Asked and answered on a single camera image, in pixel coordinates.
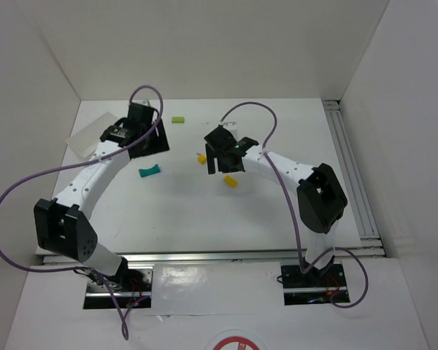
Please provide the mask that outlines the small yellow cube block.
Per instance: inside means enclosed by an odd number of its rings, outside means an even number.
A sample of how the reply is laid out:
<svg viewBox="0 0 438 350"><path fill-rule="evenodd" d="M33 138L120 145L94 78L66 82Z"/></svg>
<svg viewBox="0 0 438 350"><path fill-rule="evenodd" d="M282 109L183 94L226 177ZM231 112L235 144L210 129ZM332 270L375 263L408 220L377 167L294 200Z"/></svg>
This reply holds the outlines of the small yellow cube block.
<svg viewBox="0 0 438 350"><path fill-rule="evenodd" d="M205 155L199 155L197 160L200 164L205 164L207 162L207 157Z"/></svg>

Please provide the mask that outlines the teal arch block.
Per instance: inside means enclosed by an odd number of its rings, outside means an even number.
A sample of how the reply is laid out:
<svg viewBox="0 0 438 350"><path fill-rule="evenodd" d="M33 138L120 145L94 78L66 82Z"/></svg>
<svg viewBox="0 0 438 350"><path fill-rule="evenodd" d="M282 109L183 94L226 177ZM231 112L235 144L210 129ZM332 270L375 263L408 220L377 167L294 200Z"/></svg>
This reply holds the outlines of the teal arch block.
<svg viewBox="0 0 438 350"><path fill-rule="evenodd" d="M141 178L146 178L152 175L159 174L161 172L160 166L158 164L155 164L151 168L141 168L139 169L139 175Z"/></svg>

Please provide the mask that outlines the light green rectangular block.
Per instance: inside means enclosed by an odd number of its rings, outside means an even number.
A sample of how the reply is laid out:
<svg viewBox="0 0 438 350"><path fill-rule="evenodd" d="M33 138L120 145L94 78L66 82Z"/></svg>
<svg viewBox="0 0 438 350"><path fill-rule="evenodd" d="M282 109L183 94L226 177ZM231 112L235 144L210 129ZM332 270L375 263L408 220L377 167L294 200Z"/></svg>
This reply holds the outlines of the light green rectangular block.
<svg viewBox="0 0 438 350"><path fill-rule="evenodd" d="M172 117L172 123L183 124L185 122L184 117Z"/></svg>

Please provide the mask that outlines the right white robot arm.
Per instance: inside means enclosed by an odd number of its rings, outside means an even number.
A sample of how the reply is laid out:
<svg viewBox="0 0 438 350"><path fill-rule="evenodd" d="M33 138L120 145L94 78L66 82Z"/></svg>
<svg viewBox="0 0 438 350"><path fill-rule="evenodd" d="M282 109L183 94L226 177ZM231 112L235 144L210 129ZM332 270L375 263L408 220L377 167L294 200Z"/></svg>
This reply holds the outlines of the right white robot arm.
<svg viewBox="0 0 438 350"><path fill-rule="evenodd" d="M334 261L335 231L348 204L331 166L310 166L270 152L256 140L240 140L222 125L205 137L209 174L247 172L281 186L296 236L301 272L326 272Z"/></svg>

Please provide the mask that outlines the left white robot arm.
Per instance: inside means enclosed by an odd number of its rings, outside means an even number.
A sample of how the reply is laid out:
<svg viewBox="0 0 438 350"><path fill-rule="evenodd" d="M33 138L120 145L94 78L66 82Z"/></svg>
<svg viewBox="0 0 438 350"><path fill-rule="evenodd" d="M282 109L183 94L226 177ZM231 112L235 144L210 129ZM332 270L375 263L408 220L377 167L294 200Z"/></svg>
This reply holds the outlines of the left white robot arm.
<svg viewBox="0 0 438 350"><path fill-rule="evenodd" d="M128 114L100 136L91 156L76 177L51 200L34 206L34 221L41 249L76 260L116 283L139 274L128 262L99 242L90 218L109 184L133 159L169 150L158 110L148 102L131 102Z"/></svg>

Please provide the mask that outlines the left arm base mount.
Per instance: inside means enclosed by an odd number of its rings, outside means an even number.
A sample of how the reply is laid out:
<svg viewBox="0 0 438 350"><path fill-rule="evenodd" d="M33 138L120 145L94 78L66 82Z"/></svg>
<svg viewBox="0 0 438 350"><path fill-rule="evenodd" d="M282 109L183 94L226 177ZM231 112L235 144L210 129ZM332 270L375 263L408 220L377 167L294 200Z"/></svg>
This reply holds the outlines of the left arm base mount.
<svg viewBox="0 0 438 350"><path fill-rule="evenodd" d="M152 305L153 266L138 268L142 282L130 279L124 287L117 287L112 282L109 286L122 310L127 308L148 309ZM86 285L83 308L85 310L115 309L108 289L102 281L91 273Z"/></svg>

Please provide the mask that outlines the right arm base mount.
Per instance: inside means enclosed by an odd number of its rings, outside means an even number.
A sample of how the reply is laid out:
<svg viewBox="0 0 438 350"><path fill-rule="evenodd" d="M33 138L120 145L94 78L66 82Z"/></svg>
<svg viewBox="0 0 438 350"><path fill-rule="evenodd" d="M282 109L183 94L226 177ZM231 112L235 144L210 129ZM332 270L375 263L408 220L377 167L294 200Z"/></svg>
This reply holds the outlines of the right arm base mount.
<svg viewBox="0 0 438 350"><path fill-rule="evenodd" d="M297 265L282 265L277 282L283 286L284 304L317 305L330 304L331 297L335 303L349 303L345 272L342 264L333 264L327 272L303 274Z"/></svg>

